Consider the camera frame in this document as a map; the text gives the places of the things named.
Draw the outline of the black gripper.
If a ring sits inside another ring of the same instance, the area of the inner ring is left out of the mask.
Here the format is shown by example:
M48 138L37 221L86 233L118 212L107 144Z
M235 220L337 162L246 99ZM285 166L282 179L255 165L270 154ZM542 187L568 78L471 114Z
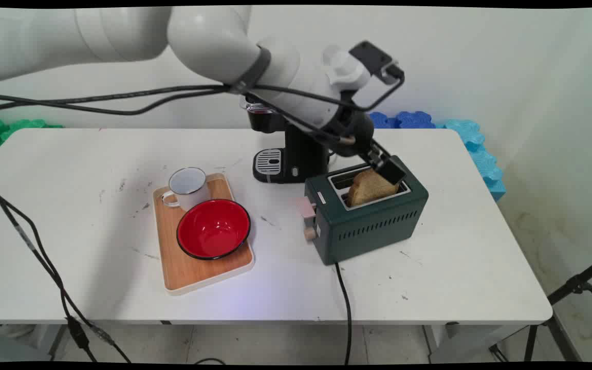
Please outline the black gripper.
M405 164L396 155L390 154L376 139L372 139L374 124L364 112L351 108L339 108L327 124L327 132L353 143L337 141L327 148L342 157L368 157L369 166L388 183L396 184L407 176Z

